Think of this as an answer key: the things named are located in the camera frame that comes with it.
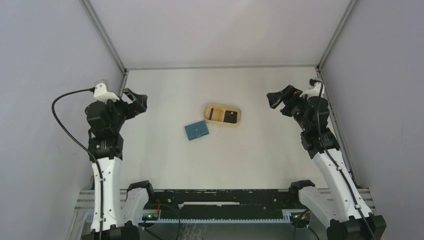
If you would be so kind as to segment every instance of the floor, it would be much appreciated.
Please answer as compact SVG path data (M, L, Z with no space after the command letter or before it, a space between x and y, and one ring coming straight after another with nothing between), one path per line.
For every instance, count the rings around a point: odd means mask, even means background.
M326 188L300 127L266 98L289 84L305 90L315 77L313 67L130 71L126 87L146 94L148 108L120 132L120 187L150 180L155 189L286 189L310 179ZM184 126L202 121L208 103L238 106L241 123L208 124L209 135L189 141Z

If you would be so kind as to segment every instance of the white wall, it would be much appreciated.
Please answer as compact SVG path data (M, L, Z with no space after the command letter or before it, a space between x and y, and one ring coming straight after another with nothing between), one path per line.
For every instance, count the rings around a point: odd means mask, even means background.
M91 168L87 154L51 113L59 95L121 74L77 0L0 3L1 239L63 239ZM58 116L87 144L81 93L57 104Z
M323 77L387 240L422 239L424 1L360 1Z
M91 0L127 68L316 65L349 0Z

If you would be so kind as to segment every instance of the cable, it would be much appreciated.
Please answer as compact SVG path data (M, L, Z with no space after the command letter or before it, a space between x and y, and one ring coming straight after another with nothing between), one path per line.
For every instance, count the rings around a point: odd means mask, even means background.
M56 115L56 110L55 110L55 105L56 103L63 97L72 95L72 94L77 94L77 93L82 93L82 92L92 92L94 93L95 88L87 88L87 89L81 89L78 91L71 91L65 94L60 95L59 97L57 97L52 103L51 103L51 112L53 113L53 117L54 119L56 119L57 123L60 125L60 127L65 131L65 133L76 143L78 144L78 146L80 146L84 151L86 151L88 153L88 155L94 159L94 163L97 166L97 170L98 170L98 176L100 177L101 181L100 181L100 233L99 233L99 240L102 239L102 231L103 231L103 174L102 174L102 170L100 168L100 164L97 161L97 159L94 157L94 155L84 146L81 144L81 142L79 142L74 136L72 136L72 134L66 129L66 127L62 124L62 122L59 120L58 115Z
M310 212L311 210L306 209L305 211L303 211L296 220L296 224L294 225L294 230L293 230L293 240L296 240L296 229L298 229L298 224L299 222L302 220L302 217L307 214L308 212Z
M317 124L318 124L318 134L319 134L319 140L321 141L322 147L324 148L325 153L328 155L328 157L330 158L330 160L332 161L332 163L335 165L335 167L338 169L339 165L337 164L337 162L334 160L333 156L331 156L331 154L329 153L329 151L327 150L326 145L324 144L324 140L323 140L323 136L321 135L321 126L320 126L320 99L321 99L321 95L323 94L323 88L324 88L324 83L323 81L320 80L316 80L317 82L321 83L321 87L319 89L319 94L318 94L318 102L317 102L317 106L316 106L316 119L317 119ZM355 205L358 205L358 201L355 197L354 191L352 190L351 185L348 182L348 179L345 176L345 173L343 172L343 170L338 170L341 174L341 176L344 179L344 182L347 185L347 188L349 188L349 192L350 195L352 196L353 202L355 203ZM360 216L362 217L363 221L365 222L366 227L369 230L369 234L371 235L373 240L376 240L376 237L374 236L373 230L371 229L370 225L368 224L367 220L365 219L364 213L362 213L361 208L357 208L356 209Z
M301 220L303 220L302 218L303 218L303 216L305 215L305 214L310 214L311 213L311 210L309 210L309 209L306 209L305 211L303 211L298 217L297 217L297 221L296 221L296 224L294 225L294 230L293 230L293 240L296 240L296 229L298 228L298 224L299 224L299 222L301 221ZM312 229L312 228L310 228L309 226L308 226L308 229L315 235L315 237L316 237L316 239L317 240L320 240L320 237L318 236L318 234Z
M153 237L155 237L155 238L157 238L157 239L159 239L159 240L164 240L164 239L163 239L163 238L161 238L160 236L156 235L156 233L154 233L154 232L150 231L148 228L144 228L143 230L144 230L144 231L146 231L146 233L148 233L148 234L152 235Z
M153 203L153 204L150 204L149 206L148 206L148 208L150 208L150 207L154 207L154 206L161 206L161 207L167 207L167 208L169 208L169 209L171 209L174 213L175 213L175 215L176 215L176 217L178 218L178 232L176 233L176 237L175 237L175 240L178 240L178 238L180 237L180 231L181 231L181 219L180 219L180 215L178 215L178 212L177 212L177 210L175 210L173 207L171 207L170 205L167 205L167 204L163 204L163 203ZM145 228L144 227L144 224L147 222L148 220L146 219L146 220L144 220L144 222L140 225L140 224L138 224L140 227L142 227L143 228L143 230L145 230L147 233L149 233L149 234L151 234L153 237L155 237L155 238L157 238L157 239L159 239L159 240L163 240L161 237L159 237L159 236L157 236L156 234L154 234L153 232L151 232L151 231L147 231L147 228Z
M161 200L158 198L156 202L157 202L157 214L159 214L161 212Z
M318 236L318 234L310 227L307 227L307 229L309 229L316 237L317 240L320 240L320 237Z

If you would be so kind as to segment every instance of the blue card holder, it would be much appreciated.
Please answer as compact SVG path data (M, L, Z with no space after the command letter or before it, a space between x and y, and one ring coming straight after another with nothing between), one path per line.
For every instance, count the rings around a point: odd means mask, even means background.
M185 132L187 133L188 140L193 140L200 138L209 134L208 127L206 126L205 121L199 121L184 127Z

